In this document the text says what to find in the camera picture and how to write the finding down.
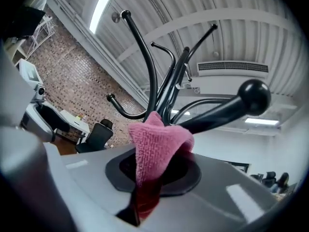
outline brick wall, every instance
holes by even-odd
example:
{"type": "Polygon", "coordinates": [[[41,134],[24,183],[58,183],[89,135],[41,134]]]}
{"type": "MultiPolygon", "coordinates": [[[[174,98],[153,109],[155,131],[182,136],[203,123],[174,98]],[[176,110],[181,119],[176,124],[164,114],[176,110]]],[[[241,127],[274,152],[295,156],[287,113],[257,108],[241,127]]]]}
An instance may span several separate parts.
{"type": "MultiPolygon", "coordinates": [[[[60,111],[65,109],[74,116],[86,115],[90,131],[96,122],[109,119],[113,122],[114,135],[108,144],[128,143],[127,126],[134,121],[122,117],[106,100],[106,95],[114,93],[128,113],[137,114],[143,108],[76,42],[47,6],[45,11],[53,17],[55,34],[28,61],[39,72],[47,100],[60,111]]],[[[23,47],[27,48],[29,43],[30,40],[23,47]]],[[[79,132],[72,129],[63,135],[77,141],[79,132]]]]}

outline pink cloth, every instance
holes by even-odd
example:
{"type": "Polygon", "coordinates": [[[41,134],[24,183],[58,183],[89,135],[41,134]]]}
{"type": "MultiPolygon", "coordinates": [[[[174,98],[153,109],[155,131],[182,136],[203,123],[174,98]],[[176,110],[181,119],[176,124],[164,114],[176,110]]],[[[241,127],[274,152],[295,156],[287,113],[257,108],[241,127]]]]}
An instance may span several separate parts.
{"type": "Polygon", "coordinates": [[[137,210],[145,219],[159,202],[160,177],[177,150],[192,151],[193,135],[181,126],[164,127],[161,116],[151,112],[144,123],[129,125],[136,146],[137,210]]]}

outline air vent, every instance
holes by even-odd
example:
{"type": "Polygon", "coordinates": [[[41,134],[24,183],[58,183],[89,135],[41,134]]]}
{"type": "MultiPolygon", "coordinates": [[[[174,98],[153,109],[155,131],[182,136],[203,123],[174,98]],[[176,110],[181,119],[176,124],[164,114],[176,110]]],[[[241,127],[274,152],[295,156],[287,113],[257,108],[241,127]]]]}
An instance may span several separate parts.
{"type": "Polygon", "coordinates": [[[197,63],[197,71],[200,76],[244,75],[264,77],[268,73],[268,66],[247,61],[213,61],[197,63]]]}

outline fluorescent light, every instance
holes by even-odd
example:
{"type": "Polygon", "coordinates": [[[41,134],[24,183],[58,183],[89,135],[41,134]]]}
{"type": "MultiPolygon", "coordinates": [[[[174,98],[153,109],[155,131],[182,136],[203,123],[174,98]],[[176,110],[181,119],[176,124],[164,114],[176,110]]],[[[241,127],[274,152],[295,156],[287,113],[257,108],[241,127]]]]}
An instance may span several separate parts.
{"type": "Polygon", "coordinates": [[[96,33],[98,22],[100,21],[101,15],[109,1],[110,0],[98,0],[90,22],[89,29],[91,32],[96,33]]]}
{"type": "MultiPolygon", "coordinates": [[[[174,110],[174,109],[172,110],[172,114],[176,114],[178,112],[179,110],[174,110]]],[[[185,112],[184,115],[190,115],[190,112],[185,112]]]]}
{"type": "Polygon", "coordinates": [[[247,118],[245,122],[252,124],[271,125],[271,126],[277,125],[279,123],[278,120],[261,119],[261,118],[247,118]]]}

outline white ceiling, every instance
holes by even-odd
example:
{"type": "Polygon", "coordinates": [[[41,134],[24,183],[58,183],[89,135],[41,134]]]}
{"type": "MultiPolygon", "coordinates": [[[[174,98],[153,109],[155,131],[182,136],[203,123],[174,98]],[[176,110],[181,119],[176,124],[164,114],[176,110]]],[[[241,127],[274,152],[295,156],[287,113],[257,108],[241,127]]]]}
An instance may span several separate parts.
{"type": "MultiPolygon", "coordinates": [[[[98,0],[65,1],[86,27],[89,26],[98,0]]],[[[150,48],[159,83],[168,70],[170,59],[164,52],[152,48],[150,42],[155,41],[179,56],[185,46],[192,47],[212,23],[217,23],[218,29],[190,60],[192,76],[198,77],[198,62],[239,60],[263,63],[269,69],[263,80],[274,94],[273,103],[279,101],[270,108],[268,116],[276,114],[287,120],[297,109],[293,96],[308,77],[307,42],[281,0],[112,0],[98,25],[96,40],[104,45],[134,83],[147,90],[147,68],[130,30],[123,20],[118,24],[111,20],[113,12],[120,13],[125,9],[132,12],[150,48]]],[[[255,77],[248,72],[241,75],[255,77]]],[[[225,74],[218,71],[216,76],[225,74]]],[[[222,95],[218,90],[213,87],[209,94],[222,95]]],[[[189,102],[188,95],[192,94],[183,93],[177,99],[176,106],[179,108],[189,102]]],[[[198,99],[208,95],[195,96],[198,99]]]]}

